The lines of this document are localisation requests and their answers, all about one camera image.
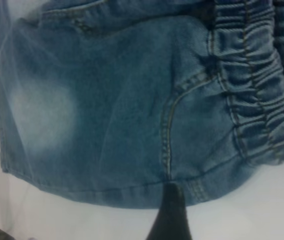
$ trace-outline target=jeans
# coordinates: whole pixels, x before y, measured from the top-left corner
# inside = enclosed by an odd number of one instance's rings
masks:
[[[0,1],[4,172],[144,209],[166,183],[190,206],[284,162],[281,1],[40,2]]]

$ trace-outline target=white surface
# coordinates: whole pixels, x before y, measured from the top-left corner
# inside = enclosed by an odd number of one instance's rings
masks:
[[[3,174],[0,228],[16,240],[144,240],[155,210],[68,201]],[[283,240],[284,165],[263,167],[239,190],[188,208],[194,240]]]

